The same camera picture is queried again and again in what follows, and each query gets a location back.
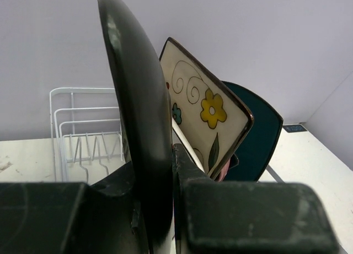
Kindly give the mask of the cream floral square plate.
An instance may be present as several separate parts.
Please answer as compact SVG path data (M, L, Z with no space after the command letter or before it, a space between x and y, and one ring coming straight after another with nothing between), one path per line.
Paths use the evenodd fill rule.
M169 37L160 55L172 117L213 180L251 130L249 107Z

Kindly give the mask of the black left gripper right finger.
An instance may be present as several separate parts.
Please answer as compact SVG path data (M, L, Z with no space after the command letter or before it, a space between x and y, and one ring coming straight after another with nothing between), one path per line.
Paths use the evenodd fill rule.
M177 253L339 253L324 206L302 183L216 182L173 146Z

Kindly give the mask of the white rectangular plate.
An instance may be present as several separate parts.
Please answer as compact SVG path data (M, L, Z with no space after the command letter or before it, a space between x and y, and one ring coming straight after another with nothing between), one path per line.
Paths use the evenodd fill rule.
M181 144L189 158L191 159L191 161L202 171L205 172L203 165L201 164L201 161L199 160L198 156L196 155L196 153L194 152L192 146L190 145L190 143L188 142L187 138L184 136L183 132L181 131L181 129L179 128L179 126L177 125L176 121L174 119L172 119L172 140L173 140L173 144Z

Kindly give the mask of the dark blue leaf plate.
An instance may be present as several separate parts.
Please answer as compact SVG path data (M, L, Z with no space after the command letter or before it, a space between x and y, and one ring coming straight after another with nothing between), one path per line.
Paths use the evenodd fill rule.
M238 166L238 164L239 164L239 159L236 156L236 154L233 154L230 158L230 161L229 161L229 170Z

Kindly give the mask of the black floral square plate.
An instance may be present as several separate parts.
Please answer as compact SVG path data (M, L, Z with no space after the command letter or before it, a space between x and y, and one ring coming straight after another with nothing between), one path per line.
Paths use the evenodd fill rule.
M158 56L122 0L97 0L104 43L141 200L150 253L169 253L172 114Z

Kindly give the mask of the teal leaf-shaped plate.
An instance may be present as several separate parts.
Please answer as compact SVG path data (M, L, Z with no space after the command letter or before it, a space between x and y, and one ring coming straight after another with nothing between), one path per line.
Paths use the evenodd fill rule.
M224 84L251 110L254 123L235 151L238 166L228 170L226 181L258 181L268 166L281 133L283 118L262 97L249 89L224 81Z

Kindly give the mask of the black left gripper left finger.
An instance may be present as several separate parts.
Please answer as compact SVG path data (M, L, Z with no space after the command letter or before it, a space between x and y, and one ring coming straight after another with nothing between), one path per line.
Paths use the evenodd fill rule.
M1 253L142 253L135 174L125 164L84 182L1 184Z

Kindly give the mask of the pink polka dot plate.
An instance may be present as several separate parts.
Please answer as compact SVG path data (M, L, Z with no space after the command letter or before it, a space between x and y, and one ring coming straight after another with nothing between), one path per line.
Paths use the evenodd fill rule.
M229 159L226 164L224 165L224 167L222 168L222 170L220 171L219 175L216 178L217 182L221 182L224 180L224 178L227 175L228 169L229 169L229 165L230 165L231 160Z

